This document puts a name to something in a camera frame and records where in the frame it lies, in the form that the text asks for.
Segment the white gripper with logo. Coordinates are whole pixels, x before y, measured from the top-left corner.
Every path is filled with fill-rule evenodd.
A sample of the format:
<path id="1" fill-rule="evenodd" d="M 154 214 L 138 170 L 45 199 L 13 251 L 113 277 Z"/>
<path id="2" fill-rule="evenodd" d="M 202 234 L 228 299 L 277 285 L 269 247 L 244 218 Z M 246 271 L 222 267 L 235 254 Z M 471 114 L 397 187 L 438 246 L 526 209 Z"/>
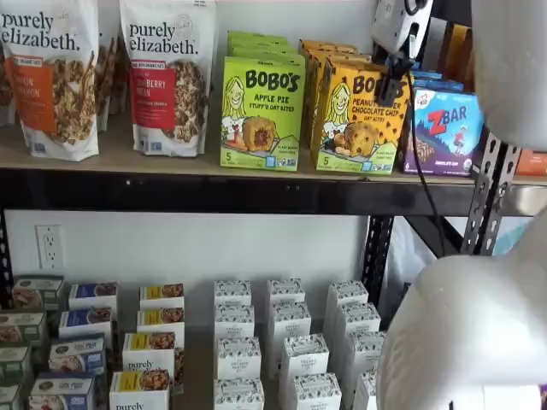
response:
<path id="1" fill-rule="evenodd" d="M 379 88 L 380 101 L 403 95 L 403 78 L 415 60 L 400 51 L 419 53 L 431 16 L 433 1 L 380 0 L 373 20 L 373 59 L 386 59 L 387 71 Z"/>

